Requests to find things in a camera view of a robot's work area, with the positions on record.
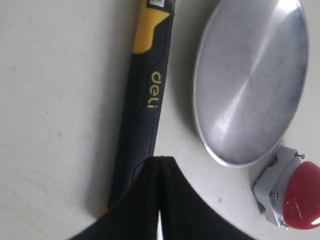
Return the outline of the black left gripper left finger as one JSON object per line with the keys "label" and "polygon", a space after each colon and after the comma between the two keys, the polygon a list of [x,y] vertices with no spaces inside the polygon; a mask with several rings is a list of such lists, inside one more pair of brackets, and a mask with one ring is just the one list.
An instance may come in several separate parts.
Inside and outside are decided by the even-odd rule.
{"label": "black left gripper left finger", "polygon": [[156,240],[162,157],[149,157],[129,190],[73,240]]}

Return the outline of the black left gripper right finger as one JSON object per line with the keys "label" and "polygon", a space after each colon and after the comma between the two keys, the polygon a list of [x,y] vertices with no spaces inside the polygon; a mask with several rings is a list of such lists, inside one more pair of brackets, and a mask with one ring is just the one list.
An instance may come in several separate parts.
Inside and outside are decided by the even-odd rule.
{"label": "black left gripper right finger", "polygon": [[252,240],[215,212],[194,190],[173,157],[160,157],[164,240]]}

